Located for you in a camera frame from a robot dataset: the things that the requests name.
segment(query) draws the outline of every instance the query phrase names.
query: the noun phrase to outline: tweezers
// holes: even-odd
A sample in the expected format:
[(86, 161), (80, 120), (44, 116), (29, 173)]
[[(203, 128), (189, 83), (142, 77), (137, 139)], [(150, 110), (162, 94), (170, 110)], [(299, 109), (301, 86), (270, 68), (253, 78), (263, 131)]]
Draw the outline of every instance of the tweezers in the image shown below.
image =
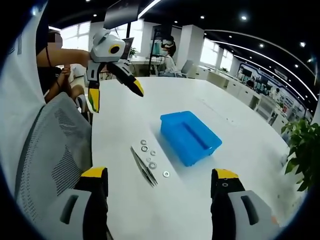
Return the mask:
[(150, 169), (145, 165), (145, 163), (141, 160), (141, 158), (138, 156), (138, 154), (135, 152), (135, 150), (133, 149), (133, 147), (130, 148), (132, 155), (134, 157), (134, 160), (140, 170), (140, 172), (142, 173), (143, 177), (148, 181), (148, 183), (154, 187), (155, 185), (158, 184), (155, 176), (152, 174), (152, 172), (150, 171)]

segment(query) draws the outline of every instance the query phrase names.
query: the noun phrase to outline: blue storage bin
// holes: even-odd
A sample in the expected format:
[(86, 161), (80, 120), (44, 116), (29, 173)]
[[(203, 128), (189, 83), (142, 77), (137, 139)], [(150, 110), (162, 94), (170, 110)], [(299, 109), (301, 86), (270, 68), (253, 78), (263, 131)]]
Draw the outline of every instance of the blue storage bin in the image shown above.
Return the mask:
[(192, 112), (183, 111), (160, 117), (161, 133), (186, 167), (214, 153), (222, 144)]

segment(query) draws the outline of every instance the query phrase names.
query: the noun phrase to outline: robot camera eye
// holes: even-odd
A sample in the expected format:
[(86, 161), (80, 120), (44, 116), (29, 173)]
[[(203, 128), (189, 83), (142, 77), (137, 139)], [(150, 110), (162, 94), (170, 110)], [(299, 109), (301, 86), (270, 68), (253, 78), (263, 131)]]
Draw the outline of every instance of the robot camera eye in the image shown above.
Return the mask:
[(112, 47), (110, 48), (109, 52), (110, 52), (111, 54), (116, 54), (117, 52), (119, 52), (119, 50), (120, 50), (120, 47), (119, 47), (119, 46), (112, 46)]

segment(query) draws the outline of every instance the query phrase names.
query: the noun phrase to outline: laptop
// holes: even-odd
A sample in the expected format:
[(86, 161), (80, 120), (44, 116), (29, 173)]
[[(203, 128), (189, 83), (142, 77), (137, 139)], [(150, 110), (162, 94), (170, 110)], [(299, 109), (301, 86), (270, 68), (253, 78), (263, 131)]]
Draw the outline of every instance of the laptop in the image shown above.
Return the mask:
[(125, 47), (120, 59), (124, 59), (124, 60), (128, 59), (134, 39), (135, 39), (134, 37), (122, 39), (125, 42)]

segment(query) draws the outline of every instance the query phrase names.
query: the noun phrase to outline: gray chair back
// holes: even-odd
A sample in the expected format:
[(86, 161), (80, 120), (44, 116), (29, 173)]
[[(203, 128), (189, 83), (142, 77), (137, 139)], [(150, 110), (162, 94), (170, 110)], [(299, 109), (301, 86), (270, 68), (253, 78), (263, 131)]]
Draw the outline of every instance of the gray chair back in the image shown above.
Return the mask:
[(187, 74), (190, 71), (190, 69), (193, 67), (193, 65), (194, 65), (194, 61), (187, 60), (183, 65), (183, 68), (181, 69), (181, 73)]
[(15, 198), (37, 227), (49, 206), (92, 167), (91, 126), (67, 94), (38, 114), (19, 160)]

